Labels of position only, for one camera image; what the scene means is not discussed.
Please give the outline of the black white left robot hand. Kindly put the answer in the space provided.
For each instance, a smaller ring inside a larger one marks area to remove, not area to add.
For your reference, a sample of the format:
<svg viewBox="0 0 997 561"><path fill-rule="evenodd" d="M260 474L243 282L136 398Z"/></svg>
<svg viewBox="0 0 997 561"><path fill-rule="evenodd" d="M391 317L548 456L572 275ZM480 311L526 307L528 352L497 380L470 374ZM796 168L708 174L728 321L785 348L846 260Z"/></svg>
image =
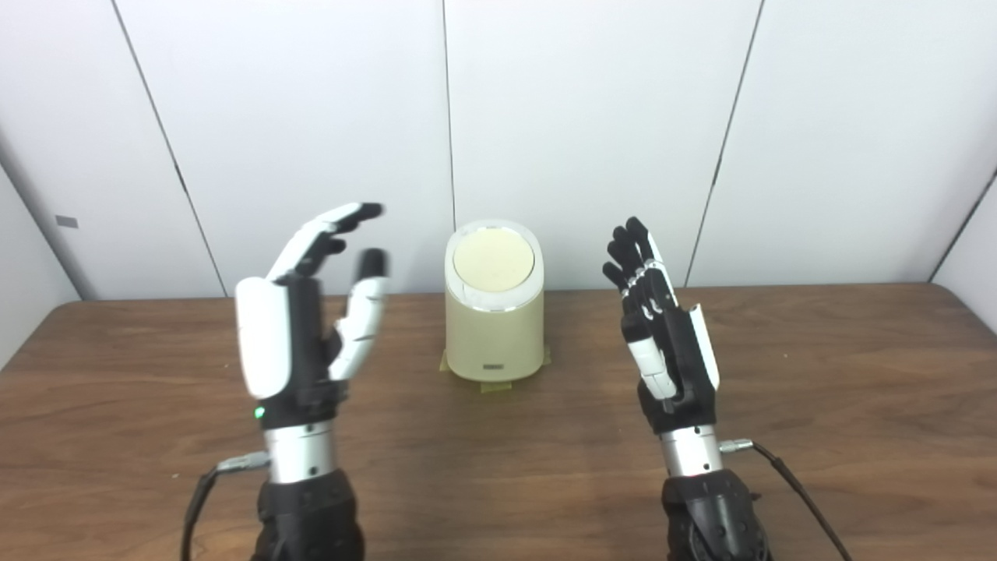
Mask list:
<svg viewBox="0 0 997 561"><path fill-rule="evenodd" d="M324 320L318 273L345 251L344 235L381 216L380 203L348 203L306 221L263 277L235 288L240 365L261 429L330 422L376 340L387 302L383 249L361 253L342 316Z"/></svg>

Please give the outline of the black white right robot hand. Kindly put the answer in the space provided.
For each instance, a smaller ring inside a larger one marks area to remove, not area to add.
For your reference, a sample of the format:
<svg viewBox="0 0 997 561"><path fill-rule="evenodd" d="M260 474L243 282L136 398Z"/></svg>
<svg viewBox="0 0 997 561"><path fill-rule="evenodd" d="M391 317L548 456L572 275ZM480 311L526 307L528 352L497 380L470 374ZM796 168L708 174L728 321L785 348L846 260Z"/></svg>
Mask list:
<svg viewBox="0 0 997 561"><path fill-rule="evenodd" d="M720 373L703 308L683 308L653 235L637 217L614 228L603 273L619 292L623 340L636 363L652 433L716 424Z"/></svg>

